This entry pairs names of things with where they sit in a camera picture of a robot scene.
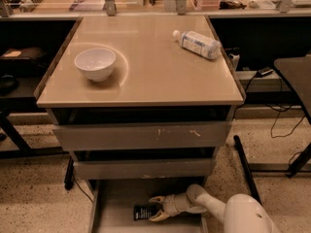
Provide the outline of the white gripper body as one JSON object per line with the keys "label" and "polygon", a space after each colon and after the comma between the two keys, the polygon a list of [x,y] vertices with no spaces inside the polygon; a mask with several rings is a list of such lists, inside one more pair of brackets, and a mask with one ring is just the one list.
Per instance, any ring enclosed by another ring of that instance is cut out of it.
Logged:
{"label": "white gripper body", "polygon": [[188,213],[190,208],[191,202],[185,193],[167,195],[162,201],[162,210],[169,216]]}

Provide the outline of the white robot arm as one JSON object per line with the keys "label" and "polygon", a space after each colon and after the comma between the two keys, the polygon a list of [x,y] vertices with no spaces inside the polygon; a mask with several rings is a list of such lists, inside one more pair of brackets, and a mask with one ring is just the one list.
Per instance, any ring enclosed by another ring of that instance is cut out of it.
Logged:
{"label": "white robot arm", "polygon": [[209,212],[224,226],[225,233],[281,233],[264,207],[253,197],[235,194],[226,203],[210,195],[201,185],[191,184],[185,193],[156,196],[151,203],[161,209],[150,217],[158,222],[183,212]]}

